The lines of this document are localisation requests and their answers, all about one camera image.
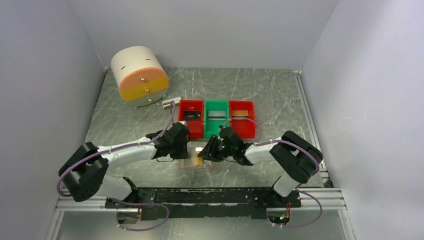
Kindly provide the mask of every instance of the black mounting bar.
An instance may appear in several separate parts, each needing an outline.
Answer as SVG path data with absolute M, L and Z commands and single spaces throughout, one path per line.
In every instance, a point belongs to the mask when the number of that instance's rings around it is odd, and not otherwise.
M 292 191 L 281 197 L 272 187 L 220 187 L 220 188 L 171 188 L 139 187 L 139 199 L 143 203 L 160 203 L 170 210 L 169 218 L 222 218 L 251 217 L 267 219 L 267 208 L 292 208 L 302 206 L 299 193 Z M 137 208 L 107 199 L 107 209 Z M 160 206 L 143 206 L 141 220 L 165 218 L 167 212 Z

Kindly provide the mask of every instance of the gray marble surface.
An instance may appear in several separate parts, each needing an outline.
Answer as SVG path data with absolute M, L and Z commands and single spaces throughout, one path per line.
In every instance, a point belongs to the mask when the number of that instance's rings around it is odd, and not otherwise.
M 167 99 L 253 101 L 256 121 L 263 130 L 259 142 L 280 137 L 287 130 L 311 141 L 291 70 L 173 67 L 164 70 L 169 77 Z M 133 141 L 163 129 L 168 119 L 169 110 L 163 110 L 161 102 L 139 109 L 126 105 L 109 70 L 86 142 L 109 146 Z M 207 139 L 202 139 L 190 142 L 189 146 L 203 147 L 206 142 Z M 281 169 L 277 162 L 241 166 L 227 161 L 208 169 L 179 169 L 178 161 L 145 160 L 119 167 L 109 174 L 129 177 L 139 187 L 263 187 L 271 186 Z M 321 177 L 313 176 L 303 187 L 323 187 Z

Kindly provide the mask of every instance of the wire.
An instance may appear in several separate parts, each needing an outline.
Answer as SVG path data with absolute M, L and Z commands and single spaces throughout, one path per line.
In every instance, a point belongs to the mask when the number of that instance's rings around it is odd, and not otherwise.
M 174 161 L 174 159 L 172 159 L 172 160 L 170 160 L 170 161 L 159 161 L 159 160 L 156 158 L 156 162 L 158 162 L 158 163 L 170 163 L 170 162 L 172 162 L 172 161 Z
M 253 139 L 253 143 L 256 143 L 257 141 L 259 141 L 262 138 L 262 128 L 261 128 L 261 126 L 256 121 L 254 121 L 253 119 L 250 119 L 250 118 L 245 117 L 245 116 L 233 116 L 232 118 L 226 120 L 222 124 L 222 126 L 225 126 L 229 121 L 234 120 L 234 119 L 249 120 L 249 121 L 251 121 L 252 123 L 254 123 L 256 125 L 257 129 L 259 130 L 259 137 L 256 137 L 255 139 Z
M 300 152 L 302 152 L 303 154 L 305 154 L 308 158 L 310 158 L 310 159 L 312 160 L 313 164 L 315 165 L 315 171 L 313 172 L 313 174 L 312 174 L 312 175 L 315 175 L 315 174 L 317 174 L 317 173 L 320 171 L 320 164 L 319 164 L 319 163 L 318 163 L 318 161 L 315 159 L 315 157 L 313 157 L 313 156 L 312 156 L 309 152 L 307 152 L 305 149 L 301 148 L 300 146 L 298 146 L 298 145 L 296 145 L 296 144 L 294 144 L 294 143 L 292 143 L 292 142 L 289 142 L 289 141 L 286 141 L 286 140 L 281 140 L 281 139 L 275 139 L 275 140 L 270 140 L 270 141 L 266 141 L 266 142 L 262 142 L 262 143 L 257 143 L 257 144 L 255 144 L 255 146 L 260 147 L 260 146 L 264 146 L 264 145 L 267 145 L 267 144 L 273 144 L 273 143 L 282 143 L 282 144 L 286 144 L 286 145 L 289 145 L 289 146 L 291 146 L 291 147 L 294 147 L 294 148 L 296 148 L 297 150 L 299 150 Z M 316 203 L 317 203 L 317 204 L 318 204 L 318 206 L 319 206 L 319 214 L 318 214 L 318 216 L 316 216 L 316 218 L 315 218 L 314 220 L 312 220 L 312 221 L 310 221 L 310 222 L 307 222 L 307 223 L 304 223 L 304 224 L 299 224 L 299 225 L 280 225 L 280 224 L 277 224 L 277 225 L 279 225 L 281 228 L 288 228 L 288 229 L 303 228 L 303 227 L 306 227 L 306 226 L 309 226 L 309 225 L 311 225 L 311 224 L 315 223 L 315 222 L 316 222 L 316 221 L 318 221 L 318 219 L 320 219 L 320 218 L 321 218 L 321 216 L 323 215 L 323 206 L 321 205 L 320 201 L 319 201 L 316 197 L 312 196 L 311 194 L 309 194 L 309 193 L 307 193 L 307 192 L 305 192 L 305 191 L 300 190 L 300 189 L 299 189 L 299 186 L 300 186 L 300 185 L 301 185 L 301 184 L 297 185 L 297 187 L 295 188 L 295 190 L 296 190 L 297 192 L 299 192 L 299 193 L 301 193 L 301 194 L 305 194 L 306 196 L 309 196 L 311 199 L 315 200 L 315 201 L 316 201 Z
M 63 173 L 62 175 L 60 175 L 59 180 L 56 183 L 56 191 L 57 193 L 62 196 L 62 197 L 71 197 L 71 194 L 65 194 L 62 190 L 61 190 L 61 182 L 64 180 L 65 176 L 68 175 L 72 170 L 74 170 L 76 167 L 78 167 L 79 165 L 87 162 L 88 160 L 97 157 L 99 155 L 102 154 L 106 154 L 109 152 L 115 152 L 121 149 L 126 149 L 126 148 L 130 148 L 130 147 L 134 147 L 134 146 L 139 146 L 139 145 L 147 145 L 147 144 L 151 144 L 154 141 L 156 141 L 158 138 L 160 138 L 165 131 L 169 128 L 169 126 L 171 125 L 171 122 L 174 120 L 174 114 L 175 114 L 175 102 L 171 101 L 172 107 L 171 107 L 171 117 L 169 119 L 169 121 L 166 123 L 165 128 L 154 138 L 152 138 L 150 141 L 145 141 L 145 142 L 133 142 L 133 143 L 128 143 L 128 144 L 124 144 L 124 145 L 120 145 L 120 146 L 116 146 L 110 150 L 103 150 L 103 151 L 99 151 L 96 153 L 93 153 L 89 156 L 84 157 L 83 159 L 79 160 L 78 162 L 76 162 L 74 165 L 68 167 Z
M 169 218 L 170 218 L 170 209 L 162 203 L 132 203 L 132 202 L 125 202 L 125 201 L 121 201 L 115 198 L 109 198 L 112 201 L 115 201 L 117 203 L 123 204 L 123 205 L 127 205 L 127 206 L 159 206 L 161 208 L 164 208 L 166 210 L 166 217 L 163 221 L 161 221 L 160 223 L 151 226 L 151 227 L 147 227 L 147 228 L 141 228 L 141 229 L 135 229 L 135 228 L 128 228 L 128 227 L 124 227 L 119 223 L 119 219 L 118 219 L 118 214 L 116 214 L 116 224 L 118 228 L 121 228 L 123 230 L 127 230 L 127 231 L 133 231 L 133 232 L 144 232 L 144 231 L 149 231 L 155 228 L 158 228 L 160 226 L 162 226 Z
M 192 139 L 192 134 L 190 133 L 190 131 L 188 131 L 187 143 L 189 143 L 191 139 Z

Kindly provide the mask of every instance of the metal table surface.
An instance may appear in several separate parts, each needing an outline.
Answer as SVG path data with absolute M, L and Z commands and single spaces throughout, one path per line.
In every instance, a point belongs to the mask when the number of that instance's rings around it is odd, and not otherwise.
M 262 141 L 292 130 L 319 147 L 299 76 L 290 70 L 166 68 L 165 71 L 169 76 L 168 99 L 253 101 L 255 118 L 263 129 Z M 169 111 L 163 110 L 160 103 L 139 109 L 126 105 L 109 71 L 86 141 L 97 146 L 133 141 L 161 130 L 168 119 Z M 203 147 L 206 141 L 189 144 Z M 145 160 L 117 168 L 109 174 L 129 177 L 140 187 L 263 187 L 271 186 L 280 171 L 277 162 L 241 166 L 224 161 L 215 163 L 214 168 L 179 169 L 177 161 Z M 61 197 L 47 239 L 354 239 L 343 195 L 338 188 L 322 188 L 321 177 L 328 179 L 328 174 L 326 169 L 321 171 L 321 176 L 317 174 L 303 185 L 310 187 L 304 190 L 316 196 L 324 208 L 321 219 L 308 227 L 279 229 L 266 219 L 205 217 L 169 219 L 154 230 L 130 232 L 115 227 L 116 212 L 103 207 L 105 199 L 74 202 Z M 302 207 L 293 209 L 290 225 L 307 223 L 318 214 L 319 208 L 313 199 L 302 195 L 301 201 Z M 160 221 L 139 221 L 128 227 L 146 228 Z
M 169 77 L 166 99 L 253 101 L 255 118 L 263 131 L 259 142 L 280 137 L 287 130 L 294 131 L 308 142 L 312 140 L 305 106 L 291 70 L 174 67 L 164 70 Z M 163 129 L 169 116 L 169 110 L 162 108 L 161 101 L 139 109 L 126 105 L 109 70 L 86 142 L 109 146 L 133 141 Z M 203 147 L 206 142 L 204 138 L 190 142 L 189 146 Z M 139 187 L 264 187 L 277 180 L 281 169 L 276 161 L 254 166 L 224 161 L 215 163 L 213 168 L 179 169 L 178 161 L 144 160 L 108 174 L 128 177 Z M 323 187 L 319 174 L 303 187 Z

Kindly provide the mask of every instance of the white wall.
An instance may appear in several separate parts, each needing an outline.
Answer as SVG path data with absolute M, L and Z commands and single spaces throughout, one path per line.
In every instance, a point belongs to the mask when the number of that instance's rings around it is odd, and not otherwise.
M 340 0 L 303 68 L 357 239 L 424 239 L 424 2 Z
M 109 66 L 143 45 L 168 67 L 301 69 L 338 0 L 70 0 Z
M 103 66 L 65 0 L 0 8 L 1 239 L 44 239 L 58 170 L 83 143 Z

